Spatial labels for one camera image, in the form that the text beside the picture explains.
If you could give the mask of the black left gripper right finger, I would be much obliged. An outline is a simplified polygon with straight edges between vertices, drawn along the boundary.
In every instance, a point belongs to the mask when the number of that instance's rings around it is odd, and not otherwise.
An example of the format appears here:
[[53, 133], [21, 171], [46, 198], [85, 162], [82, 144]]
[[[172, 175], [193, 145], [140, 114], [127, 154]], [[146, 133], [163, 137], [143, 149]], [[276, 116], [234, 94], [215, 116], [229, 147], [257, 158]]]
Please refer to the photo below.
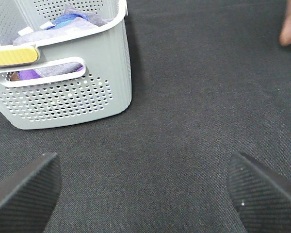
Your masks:
[[291, 233], [291, 181], [243, 152], [230, 158], [227, 190], [249, 233]]

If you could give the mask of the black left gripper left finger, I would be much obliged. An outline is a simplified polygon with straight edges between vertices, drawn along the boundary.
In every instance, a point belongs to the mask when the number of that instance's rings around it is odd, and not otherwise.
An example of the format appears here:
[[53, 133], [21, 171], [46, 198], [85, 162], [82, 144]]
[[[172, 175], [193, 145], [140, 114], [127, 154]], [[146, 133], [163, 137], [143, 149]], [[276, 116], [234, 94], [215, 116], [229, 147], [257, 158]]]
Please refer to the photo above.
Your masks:
[[60, 159], [45, 153], [0, 183], [0, 233], [42, 233], [62, 187]]

